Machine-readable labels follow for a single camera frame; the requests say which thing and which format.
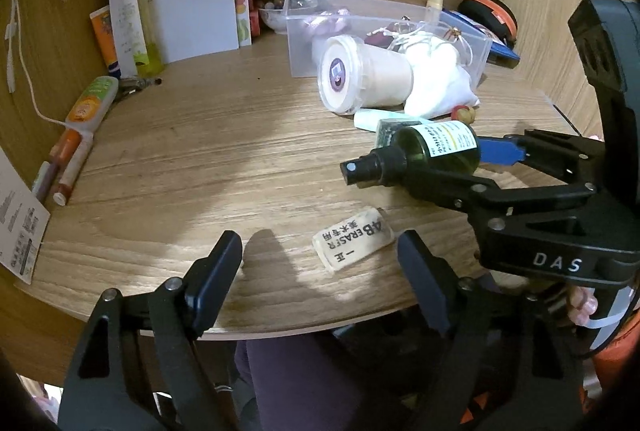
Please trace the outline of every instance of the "cup lid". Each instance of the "cup lid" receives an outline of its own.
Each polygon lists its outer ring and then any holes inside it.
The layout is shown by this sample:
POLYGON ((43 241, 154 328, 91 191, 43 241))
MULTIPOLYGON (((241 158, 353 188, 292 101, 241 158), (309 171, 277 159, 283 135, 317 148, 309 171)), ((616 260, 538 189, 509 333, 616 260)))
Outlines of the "cup lid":
POLYGON ((318 90, 329 111, 350 115, 364 104, 364 41, 350 35, 331 37, 318 63, 318 90))

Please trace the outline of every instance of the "clear plastic container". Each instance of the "clear plastic container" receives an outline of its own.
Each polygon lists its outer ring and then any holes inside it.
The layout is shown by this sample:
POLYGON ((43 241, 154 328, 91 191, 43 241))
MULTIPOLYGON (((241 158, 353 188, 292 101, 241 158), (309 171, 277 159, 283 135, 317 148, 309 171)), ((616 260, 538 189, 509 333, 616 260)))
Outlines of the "clear plastic container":
MULTIPOLYGON (((289 64, 292 77, 316 77, 318 54, 323 52, 323 43, 330 37, 350 34, 364 39, 367 34, 391 23, 402 21, 404 16, 414 26, 424 19, 425 8, 395 1, 383 0, 285 0, 284 12, 287 22, 289 64)), ((492 40, 471 25, 447 16, 433 30, 439 37, 455 27, 469 44, 473 61, 465 69, 475 87, 480 81, 492 40)), ((462 43, 456 43, 461 60, 468 54, 462 43)))

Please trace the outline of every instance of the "eraser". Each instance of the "eraser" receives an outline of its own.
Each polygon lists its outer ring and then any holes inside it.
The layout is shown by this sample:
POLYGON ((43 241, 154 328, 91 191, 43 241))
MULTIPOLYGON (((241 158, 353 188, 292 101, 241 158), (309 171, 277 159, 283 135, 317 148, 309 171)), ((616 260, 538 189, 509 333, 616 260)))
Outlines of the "eraser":
POLYGON ((378 210, 369 207, 320 231, 312 243, 324 267, 334 273, 386 247, 395 239, 394 231, 378 210))

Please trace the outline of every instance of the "black spray nozzle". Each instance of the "black spray nozzle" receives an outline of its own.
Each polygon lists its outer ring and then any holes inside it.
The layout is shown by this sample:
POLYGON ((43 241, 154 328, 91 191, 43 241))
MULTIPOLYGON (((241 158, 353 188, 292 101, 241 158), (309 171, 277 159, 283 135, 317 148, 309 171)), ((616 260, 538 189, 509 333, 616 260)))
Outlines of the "black spray nozzle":
POLYGON ((395 146, 378 147, 368 155, 340 164, 340 171, 348 186, 363 182, 394 185, 402 180, 405 169, 404 151, 395 146))

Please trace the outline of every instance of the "bottle label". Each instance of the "bottle label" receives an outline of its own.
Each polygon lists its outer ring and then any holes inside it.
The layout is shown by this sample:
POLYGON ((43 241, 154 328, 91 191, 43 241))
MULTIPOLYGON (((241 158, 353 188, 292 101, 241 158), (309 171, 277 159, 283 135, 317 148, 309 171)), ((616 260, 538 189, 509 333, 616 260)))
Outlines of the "bottle label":
POLYGON ((91 120, 98 113, 100 104, 104 101, 111 86, 113 86, 113 81, 110 78, 97 77, 94 79, 82 92, 66 119, 69 122, 91 120))
POLYGON ((468 125, 458 120, 411 126, 427 143, 430 156, 443 156, 478 147, 468 125))
POLYGON ((331 79, 331 87, 334 91, 340 91, 347 80, 347 71, 341 59, 334 59, 329 66, 329 78, 331 79))
POLYGON ((146 52, 145 35, 142 31, 142 19, 140 19, 138 0, 122 0, 122 14, 125 20, 126 36, 129 40, 136 66, 149 64, 149 55, 146 52))

